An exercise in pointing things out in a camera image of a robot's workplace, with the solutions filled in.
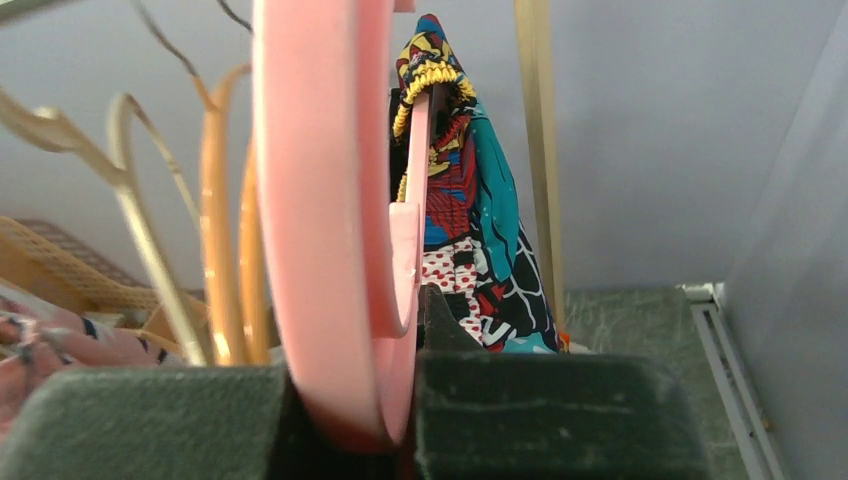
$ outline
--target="gray floor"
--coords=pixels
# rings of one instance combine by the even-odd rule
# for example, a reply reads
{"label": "gray floor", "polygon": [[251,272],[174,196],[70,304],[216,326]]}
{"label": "gray floor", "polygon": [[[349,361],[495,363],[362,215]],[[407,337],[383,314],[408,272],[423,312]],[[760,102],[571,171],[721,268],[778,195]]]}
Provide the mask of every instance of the gray floor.
{"label": "gray floor", "polygon": [[700,423],[715,478],[748,478],[682,290],[571,292],[566,304],[575,342],[597,353],[653,357],[677,374]]}

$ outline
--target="clothing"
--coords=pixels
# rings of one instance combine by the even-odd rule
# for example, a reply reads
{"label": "clothing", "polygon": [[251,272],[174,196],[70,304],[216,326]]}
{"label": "clothing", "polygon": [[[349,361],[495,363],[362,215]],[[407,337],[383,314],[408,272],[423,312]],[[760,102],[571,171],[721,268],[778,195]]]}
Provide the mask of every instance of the clothing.
{"label": "clothing", "polygon": [[0,344],[15,352],[0,361],[0,442],[26,398],[58,371],[85,366],[184,364],[177,355],[128,331],[2,285]]}
{"label": "clothing", "polygon": [[396,63],[390,104],[392,188],[403,200],[409,115],[440,85],[446,107],[430,148],[423,282],[438,286],[454,318],[490,351],[560,348],[515,183],[494,127],[438,19],[424,15]]}

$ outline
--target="beige woven basket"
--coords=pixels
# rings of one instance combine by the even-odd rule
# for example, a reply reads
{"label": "beige woven basket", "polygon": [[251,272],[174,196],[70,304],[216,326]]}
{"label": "beige woven basket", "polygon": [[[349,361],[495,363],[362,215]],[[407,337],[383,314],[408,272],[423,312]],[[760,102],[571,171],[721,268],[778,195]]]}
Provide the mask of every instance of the beige woven basket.
{"label": "beige woven basket", "polygon": [[[0,217],[0,282],[75,313],[145,311],[142,330],[174,342],[154,289],[47,222]],[[198,324],[205,324],[201,293],[189,293]]]}

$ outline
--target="colorful patterned fabric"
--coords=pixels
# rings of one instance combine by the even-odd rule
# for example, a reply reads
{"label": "colorful patterned fabric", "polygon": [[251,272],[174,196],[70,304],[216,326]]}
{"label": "colorful patterned fabric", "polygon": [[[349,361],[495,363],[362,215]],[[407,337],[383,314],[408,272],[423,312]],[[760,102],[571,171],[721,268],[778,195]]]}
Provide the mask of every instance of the colorful patterned fabric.
{"label": "colorful patterned fabric", "polygon": [[446,93],[430,148],[424,282],[439,286],[456,320],[490,351],[558,351],[509,165],[435,16],[421,17],[396,67],[400,89],[393,92],[390,151],[400,200],[415,97],[433,85]]}

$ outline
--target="pink hanger hook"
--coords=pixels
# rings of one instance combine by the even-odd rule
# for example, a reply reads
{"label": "pink hanger hook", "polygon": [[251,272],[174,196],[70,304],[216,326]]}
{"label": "pink hanger hook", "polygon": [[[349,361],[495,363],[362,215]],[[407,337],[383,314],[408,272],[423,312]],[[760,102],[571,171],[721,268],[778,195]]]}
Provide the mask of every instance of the pink hanger hook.
{"label": "pink hanger hook", "polygon": [[260,214],[277,324],[312,419],[356,451],[399,445],[412,397],[430,114],[421,95],[407,201],[389,206],[395,7],[254,4]]}

